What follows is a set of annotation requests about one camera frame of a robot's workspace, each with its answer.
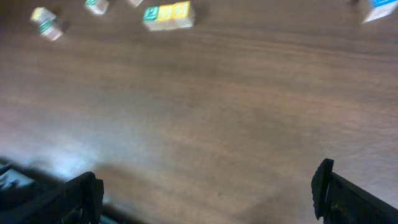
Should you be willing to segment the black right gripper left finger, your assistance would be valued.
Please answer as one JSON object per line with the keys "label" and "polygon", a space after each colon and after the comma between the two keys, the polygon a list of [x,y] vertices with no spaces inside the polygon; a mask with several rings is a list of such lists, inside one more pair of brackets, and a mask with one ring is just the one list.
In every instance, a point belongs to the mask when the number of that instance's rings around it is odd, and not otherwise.
{"label": "black right gripper left finger", "polygon": [[33,182],[1,188],[1,223],[99,223],[104,183],[85,172],[56,187]]}

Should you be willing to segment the green R block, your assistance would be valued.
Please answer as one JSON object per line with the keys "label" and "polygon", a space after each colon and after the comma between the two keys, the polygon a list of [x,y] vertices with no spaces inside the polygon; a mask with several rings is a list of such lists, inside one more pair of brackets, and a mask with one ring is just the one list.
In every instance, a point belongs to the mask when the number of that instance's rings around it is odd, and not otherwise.
{"label": "green R block", "polygon": [[158,6],[152,6],[152,7],[147,7],[144,11],[143,18],[142,18],[142,23],[149,29],[149,30],[154,30],[154,27],[156,25],[156,19],[158,15],[159,7]]}

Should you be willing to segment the yellow S block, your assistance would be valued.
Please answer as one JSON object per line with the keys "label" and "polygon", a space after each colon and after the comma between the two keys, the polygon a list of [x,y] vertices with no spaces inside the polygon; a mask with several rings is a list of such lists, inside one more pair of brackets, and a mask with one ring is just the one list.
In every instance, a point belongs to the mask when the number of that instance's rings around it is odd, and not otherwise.
{"label": "yellow S block", "polygon": [[171,30],[175,27],[173,7],[172,4],[159,6],[156,22],[160,30]]}

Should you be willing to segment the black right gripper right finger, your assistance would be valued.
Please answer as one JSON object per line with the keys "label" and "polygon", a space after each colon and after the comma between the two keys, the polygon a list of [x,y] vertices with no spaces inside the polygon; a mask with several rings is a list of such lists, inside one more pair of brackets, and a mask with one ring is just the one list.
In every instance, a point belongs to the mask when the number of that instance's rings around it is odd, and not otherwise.
{"label": "black right gripper right finger", "polygon": [[324,159],[311,181],[316,219],[324,224],[397,224],[397,209],[333,172]]}

